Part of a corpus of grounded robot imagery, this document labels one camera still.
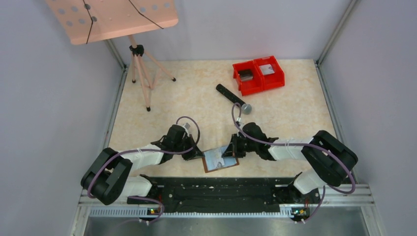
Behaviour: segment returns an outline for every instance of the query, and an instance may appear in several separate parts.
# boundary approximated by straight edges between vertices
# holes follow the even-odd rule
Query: tripod leg
[[[176,81],[177,79],[174,77],[174,76],[172,76],[171,75],[171,73],[169,73],[169,71],[167,70],[167,69],[165,69],[165,67],[163,66],[163,65],[161,65],[161,63],[159,63],[157,60],[155,60],[155,58],[153,58],[153,56],[151,55],[151,54],[148,54],[147,53],[147,51],[145,50],[144,51],[144,53],[145,53],[145,55],[148,57],[148,58],[150,58],[157,66],[159,66],[159,68],[161,68],[161,70],[163,71],[163,72],[165,72],[165,74],[167,74],[169,77],[171,77],[172,79],[172,81]]]
[[[145,98],[146,110],[148,112],[150,112],[149,97],[148,97],[148,93],[147,93],[146,88],[145,88],[145,81],[144,81],[143,76],[142,76],[142,73],[141,73],[141,65],[140,65],[140,61],[139,61],[138,56],[134,56],[134,60],[136,62],[136,68],[138,69],[139,79],[141,81],[142,92],[143,92],[144,98]]]
[[[139,62],[141,63],[142,70],[145,74],[145,78],[148,81],[149,88],[153,89],[153,83],[150,81],[150,76],[149,76],[149,73],[148,73],[148,69],[146,68],[145,63],[143,62],[143,58],[142,57],[138,57],[138,58],[139,58]]]
[[[134,59],[133,54],[131,58],[132,58],[132,62],[130,63],[130,66],[132,67],[132,83],[136,83],[136,75],[135,75],[136,68],[135,68],[135,59]]]

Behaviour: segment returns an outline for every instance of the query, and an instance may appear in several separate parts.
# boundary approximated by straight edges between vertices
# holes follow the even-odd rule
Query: gray floor
[[[165,218],[147,227],[128,218],[91,217],[85,236],[367,236],[359,207],[321,208],[307,224],[268,218]]]

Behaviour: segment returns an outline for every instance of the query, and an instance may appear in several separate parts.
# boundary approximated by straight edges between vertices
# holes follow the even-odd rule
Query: pink music stand
[[[143,49],[142,45],[137,45],[133,38],[133,34],[157,30],[159,26],[167,28],[176,25],[178,15],[174,0],[84,0],[85,4],[83,0],[45,1],[65,29],[72,44],[78,45],[87,43],[87,40],[95,42],[122,36],[129,38],[132,51],[132,82],[136,82],[135,70],[137,70],[148,111],[150,111],[150,101],[146,87],[153,89],[157,78],[151,81],[142,55],[148,56],[172,81],[176,80],[167,69]],[[140,15],[137,10],[156,24]],[[141,69],[148,86],[145,86]]]

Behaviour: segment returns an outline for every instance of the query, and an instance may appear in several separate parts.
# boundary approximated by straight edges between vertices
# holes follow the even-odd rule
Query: black microphone handle
[[[227,99],[229,99],[233,103],[239,103],[241,106],[245,104],[242,99],[238,98],[236,95],[234,95],[232,92],[230,92],[226,87],[224,87],[221,84],[218,84],[216,86],[216,90],[219,91],[223,96],[225,96]]]

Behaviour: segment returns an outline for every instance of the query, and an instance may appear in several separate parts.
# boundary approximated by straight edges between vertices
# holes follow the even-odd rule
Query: white wall
[[[121,70],[102,42],[70,45],[42,0],[2,2],[0,32],[0,235],[68,235]]]
[[[159,60],[316,59],[350,0],[176,0],[179,23],[135,35]],[[129,40],[115,44],[130,62]]]
[[[388,235],[416,234],[417,1],[361,1],[324,63]]]

